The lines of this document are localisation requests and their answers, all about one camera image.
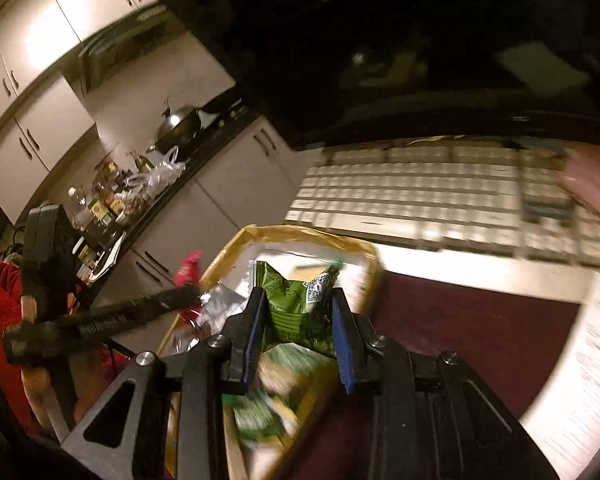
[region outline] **keyboard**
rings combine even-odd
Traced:
[[[409,248],[600,267],[600,216],[559,185],[556,157],[497,142],[407,142],[324,151],[285,221]]]

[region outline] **screw head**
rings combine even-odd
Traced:
[[[458,357],[458,352],[455,351],[445,351],[440,354],[442,360],[448,365],[457,365],[460,358]]]
[[[222,334],[213,335],[206,340],[206,344],[211,346],[211,348],[220,348],[221,346],[226,345],[229,342],[229,338]]]
[[[383,348],[386,346],[386,338],[383,335],[378,335],[369,340],[369,344],[373,348]]]
[[[150,365],[155,361],[155,354],[153,352],[140,352],[136,356],[136,363],[140,366]]]

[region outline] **human hand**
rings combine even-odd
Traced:
[[[35,322],[37,310],[35,298],[32,296],[21,297],[20,306],[22,308],[22,320]],[[77,422],[84,417],[93,403],[103,393],[107,383],[104,378],[100,352],[76,354],[70,358],[70,365],[78,397],[74,409],[74,418]],[[53,432],[49,414],[44,406],[44,397],[51,391],[51,379],[48,371],[44,367],[23,367],[20,374],[24,393],[33,413],[44,430]]]

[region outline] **qr code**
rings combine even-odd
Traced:
[[[306,302],[315,303],[321,301],[324,291],[329,283],[329,274],[324,272],[306,284]]]

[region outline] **white backsplash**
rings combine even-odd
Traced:
[[[45,195],[52,202],[65,203],[70,187],[91,185],[94,167],[109,152],[122,168],[136,170],[127,153],[144,153],[153,143],[167,96],[175,111],[187,104],[203,105],[234,84],[189,33],[134,60],[83,97],[85,108],[96,121],[98,139],[70,155],[74,160],[53,175],[52,186]],[[72,84],[72,88],[75,91],[79,85]]]

